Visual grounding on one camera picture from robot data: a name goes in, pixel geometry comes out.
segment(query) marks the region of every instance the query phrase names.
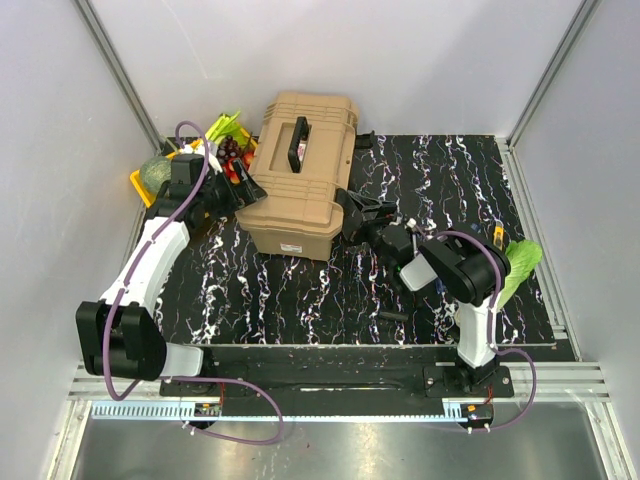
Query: yellow basket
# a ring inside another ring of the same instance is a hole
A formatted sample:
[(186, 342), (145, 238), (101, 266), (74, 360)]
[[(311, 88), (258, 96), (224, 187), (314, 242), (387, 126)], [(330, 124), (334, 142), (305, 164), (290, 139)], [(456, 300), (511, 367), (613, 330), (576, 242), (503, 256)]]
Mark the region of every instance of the yellow basket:
[[(247, 132), (244, 128), (241, 131), (242, 131), (242, 134), (245, 136), (245, 138), (249, 138), (249, 132)], [(251, 138), (250, 141), (251, 141), (251, 146), (255, 150), (256, 147), (258, 146), (258, 142), (256, 142), (254, 138)], [(191, 147), (194, 149), (198, 148), (201, 143), (202, 143), (202, 140), (198, 139), (195, 142), (191, 143)], [(172, 159), (175, 156), (176, 156), (176, 152), (173, 152), (167, 155), (167, 158)], [(156, 201), (156, 196), (153, 193), (149, 192), (146, 188), (144, 188), (144, 185), (142, 185), (142, 180), (140, 180), (139, 169), (133, 172), (131, 175), (129, 175), (129, 180), (131, 180), (131, 183), (133, 183), (133, 187), (136, 189), (136, 192), (138, 192), (138, 195), (140, 195), (140, 198), (142, 198), (142, 201), (144, 202), (145, 206), (149, 208), (151, 205), (153, 205), (153, 202)]]

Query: black marble table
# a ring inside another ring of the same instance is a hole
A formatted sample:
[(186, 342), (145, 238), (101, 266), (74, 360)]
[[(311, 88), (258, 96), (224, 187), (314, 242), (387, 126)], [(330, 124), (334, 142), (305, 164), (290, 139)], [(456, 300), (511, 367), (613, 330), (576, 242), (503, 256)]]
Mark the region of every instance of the black marble table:
[[(357, 151), (351, 173), (360, 193), (398, 203), (431, 233), (452, 223), (476, 224), (505, 242), (524, 238), (498, 146), (490, 136), (379, 136)], [(334, 240), (329, 262), (263, 255), (234, 218), (211, 222), (176, 261), (156, 320), (165, 338), (195, 344), (450, 343), (455, 302), (430, 288), (426, 309), (404, 324), (382, 310), (413, 312), (383, 281), (367, 246)], [(498, 317), (503, 343), (552, 343), (535, 276)]]

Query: tan storage box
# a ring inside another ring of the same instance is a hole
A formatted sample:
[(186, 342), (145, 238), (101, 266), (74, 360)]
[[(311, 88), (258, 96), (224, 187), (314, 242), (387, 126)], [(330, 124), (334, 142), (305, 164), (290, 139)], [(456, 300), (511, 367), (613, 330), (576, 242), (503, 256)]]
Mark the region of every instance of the tan storage box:
[(329, 260), (343, 219), (336, 188), (349, 183), (358, 116), (346, 97), (286, 92), (269, 105), (249, 168), (268, 197), (236, 212), (259, 252)]

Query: floor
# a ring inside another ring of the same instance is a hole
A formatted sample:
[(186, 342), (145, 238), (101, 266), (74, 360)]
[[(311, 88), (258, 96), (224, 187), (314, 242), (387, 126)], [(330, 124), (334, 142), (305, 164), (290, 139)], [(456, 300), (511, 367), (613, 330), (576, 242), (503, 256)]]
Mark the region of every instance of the floor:
[[(501, 404), (497, 422), (517, 411)], [(274, 426), (212, 429), (257, 439)], [(90, 420), (78, 459), (78, 480), (606, 478), (576, 404), (536, 404), (520, 424), (490, 436), (452, 425), (289, 424), (285, 440), (269, 447), (191, 437), (176, 423)]]
[[(360, 193), (398, 203), (430, 232), (455, 222), (506, 243), (523, 238), (499, 150), (491, 136), (378, 136), (356, 152)], [(383, 281), (367, 246), (334, 240), (329, 262), (262, 255), (234, 219), (216, 221), (176, 261), (157, 305), (167, 340), (195, 344), (441, 344), (452, 340), (455, 303), (431, 288), (428, 308), (405, 324), (378, 318), (409, 311)], [(540, 286), (531, 277), (498, 315), (503, 343), (550, 344)]]

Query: black handle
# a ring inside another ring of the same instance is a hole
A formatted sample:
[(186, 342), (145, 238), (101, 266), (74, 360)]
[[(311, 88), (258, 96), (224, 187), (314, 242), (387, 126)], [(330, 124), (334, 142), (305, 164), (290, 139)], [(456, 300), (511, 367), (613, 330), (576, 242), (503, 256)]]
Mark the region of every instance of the black handle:
[(300, 173), (302, 164), (298, 158), (298, 147), (302, 140), (309, 138), (309, 124), (307, 123), (307, 117), (298, 117), (296, 120), (296, 128), (293, 129), (293, 138), (291, 139), (291, 145), (287, 152), (289, 157), (289, 165), (291, 165), (291, 171), (293, 173)]

